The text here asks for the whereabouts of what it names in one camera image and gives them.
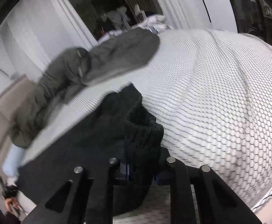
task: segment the silver bolt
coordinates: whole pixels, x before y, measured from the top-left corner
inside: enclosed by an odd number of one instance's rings
[[[201,170],[204,171],[204,172],[210,172],[211,169],[210,169],[209,166],[203,165],[203,166],[201,167]]]
[[[117,164],[118,163],[118,159],[116,157],[112,157],[112,158],[109,159],[109,162],[111,164]]]
[[[172,157],[172,156],[170,156],[170,157],[168,157],[168,158],[166,159],[166,161],[169,162],[169,163],[174,163],[174,162],[175,162],[175,158]]]
[[[78,166],[74,168],[75,173],[81,173],[82,171],[83,171],[83,167]]]

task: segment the mattress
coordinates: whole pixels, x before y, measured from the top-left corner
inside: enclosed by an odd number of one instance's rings
[[[171,30],[138,70],[85,88],[34,140],[22,164],[130,82],[164,127],[162,146],[185,164],[209,165],[255,212],[272,191],[272,46],[225,31]],[[169,223],[170,188],[152,185],[143,205],[114,223]]]

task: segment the gray jacket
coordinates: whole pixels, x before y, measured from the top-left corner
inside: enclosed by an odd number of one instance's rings
[[[85,86],[146,65],[160,39],[141,28],[133,29],[94,47],[63,51],[17,109],[9,135],[14,145],[27,148],[46,126],[54,106],[68,102]]]

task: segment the beige sofa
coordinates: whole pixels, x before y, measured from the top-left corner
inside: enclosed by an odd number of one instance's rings
[[[10,120],[26,95],[33,89],[34,83],[26,76],[22,76],[0,94],[0,176],[2,176],[4,181],[7,179],[7,176],[2,172],[1,167],[11,145],[11,140],[8,136]],[[5,212],[1,192],[2,188],[0,186],[0,209]]]

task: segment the light blue sleeve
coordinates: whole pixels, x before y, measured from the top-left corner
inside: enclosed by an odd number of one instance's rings
[[[15,177],[18,173],[18,167],[24,157],[25,149],[11,144],[8,153],[2,165],[2,170],[8,177]]]

